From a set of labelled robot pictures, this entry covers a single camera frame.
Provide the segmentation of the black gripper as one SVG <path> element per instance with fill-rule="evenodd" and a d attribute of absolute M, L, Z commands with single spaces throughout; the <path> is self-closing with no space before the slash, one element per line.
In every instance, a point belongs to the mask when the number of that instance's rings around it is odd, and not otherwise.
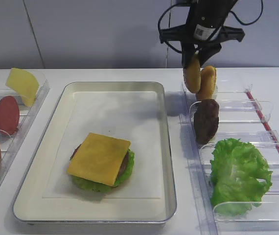
<path fill-rule="evenodd" d="M 177 0 L 159 18 L 174 7 L 188 7 L 186 22 L 182 25 L 162 29 L 159 39 L 168 46 L 178 41 L 182 48 L 182 68 L 186 69 L 194 56 L 198 56 L 200 66 L 219 53 L 220 43 L 229 40 L 241 42 L 245 36 L 243 29 L 224 26 L 226 17 L 237 1 L 235 0 Z"/>

